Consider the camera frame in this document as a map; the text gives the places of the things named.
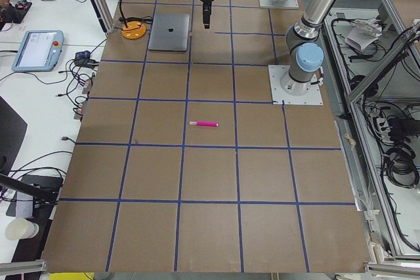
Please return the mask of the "blue teach pendant tablet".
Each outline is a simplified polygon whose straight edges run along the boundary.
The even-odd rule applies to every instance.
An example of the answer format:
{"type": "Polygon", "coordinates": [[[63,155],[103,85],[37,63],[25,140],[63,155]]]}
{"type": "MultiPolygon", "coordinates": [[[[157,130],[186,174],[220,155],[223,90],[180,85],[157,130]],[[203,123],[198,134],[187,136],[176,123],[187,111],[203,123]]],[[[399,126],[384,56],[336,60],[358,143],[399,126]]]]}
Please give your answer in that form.
{"type": "Polygon", "coordinates": [[[61,30],[27,31],[12,64],[12,71],[52,71],[63,44],[64,34],[61,30]]]}

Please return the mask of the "grey closed laptop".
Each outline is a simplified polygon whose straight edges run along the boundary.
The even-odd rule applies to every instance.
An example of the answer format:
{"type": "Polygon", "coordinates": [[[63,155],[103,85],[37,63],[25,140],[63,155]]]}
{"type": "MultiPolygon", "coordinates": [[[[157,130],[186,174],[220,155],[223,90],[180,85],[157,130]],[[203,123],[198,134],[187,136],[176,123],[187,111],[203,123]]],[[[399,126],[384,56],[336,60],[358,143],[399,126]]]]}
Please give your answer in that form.
{"type": "Polygon", "coordinates": [[[190,15],[156,13],[150,32],[149,50],[186,52],[190,15]]]}

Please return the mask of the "white paper cup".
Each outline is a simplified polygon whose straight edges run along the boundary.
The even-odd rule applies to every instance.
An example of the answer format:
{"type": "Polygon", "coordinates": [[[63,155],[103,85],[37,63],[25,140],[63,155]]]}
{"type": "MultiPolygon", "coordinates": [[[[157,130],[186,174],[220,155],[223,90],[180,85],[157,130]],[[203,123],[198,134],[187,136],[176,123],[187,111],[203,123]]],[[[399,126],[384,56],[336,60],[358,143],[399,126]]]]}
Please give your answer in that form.
{"type": "Polygon", "coordinates": [[[39,232],[39,225],[25,218],[16,218],[5,229],[5,237],[10,241],[31,239],[39,232]]]}

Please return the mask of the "pink marker pen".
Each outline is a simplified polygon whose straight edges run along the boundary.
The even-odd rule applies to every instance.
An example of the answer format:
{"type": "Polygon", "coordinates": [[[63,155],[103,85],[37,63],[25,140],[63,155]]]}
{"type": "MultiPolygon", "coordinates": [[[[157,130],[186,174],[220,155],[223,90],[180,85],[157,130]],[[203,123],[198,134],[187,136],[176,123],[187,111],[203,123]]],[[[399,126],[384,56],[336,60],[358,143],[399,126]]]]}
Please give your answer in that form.
{"type": "Polygon", "coordinates": [[[201,126],[201,127],[218,127],[219,126],[217,122],[209,122],[209,121],[190,121],[189,125],[201,126]]]}

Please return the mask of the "black monitor stand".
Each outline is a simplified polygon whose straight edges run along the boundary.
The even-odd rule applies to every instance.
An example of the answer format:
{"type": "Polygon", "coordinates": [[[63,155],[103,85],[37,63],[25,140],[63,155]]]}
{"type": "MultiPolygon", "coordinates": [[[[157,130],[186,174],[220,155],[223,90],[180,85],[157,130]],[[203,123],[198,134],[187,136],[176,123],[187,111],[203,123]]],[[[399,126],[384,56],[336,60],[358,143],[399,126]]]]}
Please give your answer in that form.
{"type": "Polygon", "coordinates": [[[16,192],[6,215],[21,218],[49,218],[63,181],[57,176],[27,174],[17,180],[1,174],[1,186],[16,192]]]}

